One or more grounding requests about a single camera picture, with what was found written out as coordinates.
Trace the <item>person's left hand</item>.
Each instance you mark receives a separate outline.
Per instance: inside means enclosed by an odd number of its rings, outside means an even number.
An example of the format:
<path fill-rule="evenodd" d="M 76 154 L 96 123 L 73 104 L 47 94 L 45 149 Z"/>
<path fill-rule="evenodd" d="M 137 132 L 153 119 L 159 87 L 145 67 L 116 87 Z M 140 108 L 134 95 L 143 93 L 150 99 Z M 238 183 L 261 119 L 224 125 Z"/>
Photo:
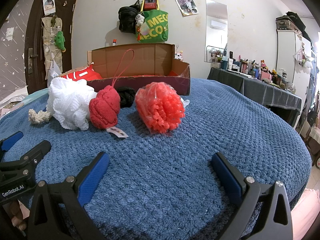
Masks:
<path fill-rule="evenodd" d="M 25 230 L 27 227 L 25 219 L 29 217 L 30 210 L 19 200 L 7 203 L 3 205 L 3 207 L 9 215 L 13 226 L 18 228 L 20 231 Z"/>

